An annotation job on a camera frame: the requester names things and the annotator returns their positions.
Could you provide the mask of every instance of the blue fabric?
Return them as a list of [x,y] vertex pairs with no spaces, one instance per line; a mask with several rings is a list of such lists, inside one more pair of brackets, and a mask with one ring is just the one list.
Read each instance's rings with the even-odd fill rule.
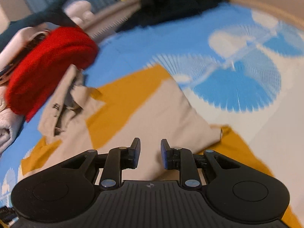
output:
[[[236,42],[246,38],[245,44],[235,53],[221,52],[217,47],[223,42],[216,42],[217,33]],[[281,90],[280,72],[257,43],[286,57],[304,54],[297,29],[282,22],[269,29],[254,21],[251,9],[223,3],[199,16],[135,28],[106,40],[95,63],[85,71],[86,85],[99,87],[158,62],[172,76],[182,77],[177,80],[181,89],[191,88],[210,105],[253,112],[271,105]],[[4,205],[11,204],[20,160],[41,138],[37,126],[42,110],[25,124],[0,159]]]

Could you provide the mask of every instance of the white plush toy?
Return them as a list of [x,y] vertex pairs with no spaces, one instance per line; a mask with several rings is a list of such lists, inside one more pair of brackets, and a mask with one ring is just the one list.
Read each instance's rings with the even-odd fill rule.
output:
[[70,4],[64,12],[71,18],[78,26],[82,26],[85,22],[94,18],[91,12],[92,5],[85,0],[77,0]]

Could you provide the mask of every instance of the round black pad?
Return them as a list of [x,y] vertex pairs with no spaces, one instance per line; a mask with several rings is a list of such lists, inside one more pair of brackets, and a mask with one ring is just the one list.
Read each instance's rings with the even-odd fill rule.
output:
[[245,181],[233,186],[233,193],[236,197],[248,201],[257,202],[268,195],[268,189],[261,183]]
[[279,180],[248,167],[225,170],[207,185],[206,195],[217,212],[242,223],[279,219],[289,204]]
[[42,201],[57,201],[65,197],[69,191],[69,187],[57,180],[49,180],[39,183],[33,190],[34,196]]
[[20,181],[11,200],[19,216],[60,222],[83,213],[95,196],[93,185],[74,169],[41,172]]

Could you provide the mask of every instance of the white wall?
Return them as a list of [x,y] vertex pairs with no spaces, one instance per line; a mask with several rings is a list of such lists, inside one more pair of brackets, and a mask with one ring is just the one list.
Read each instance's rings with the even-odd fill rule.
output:
[[20,20],[31,14],[24,0],[0,0],[0,6],[10,21]]
[[9,19],[5,15],[2,7],[0,6],[0,33],[2,33],[9,23]]

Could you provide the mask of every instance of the white cloth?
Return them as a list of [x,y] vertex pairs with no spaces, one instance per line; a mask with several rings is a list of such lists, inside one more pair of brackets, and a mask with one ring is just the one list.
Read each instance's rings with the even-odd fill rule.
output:
[[13,69],[18,63],[13,63],[14,58],[31,42],[41,30],[45,29],[45,24],[37,27],[26,27],[19,30],[10,40],[7,46],[0,52],[0,84],[10,79]]
[[16,139],[23,122],[23,116],[16,115],[6,107],[4,94],[6,85],[0,85],[0,154]]
[[6,84],[0,85],[0,112],[6,108],[6,102],[4,99],[6,88],[7,88]]
[[85,22],[94,19],[94,14],[91,12],[92,5],[85,0],[77,0],[70,4],[64,12],[71,18],[75,24],[82,27]]

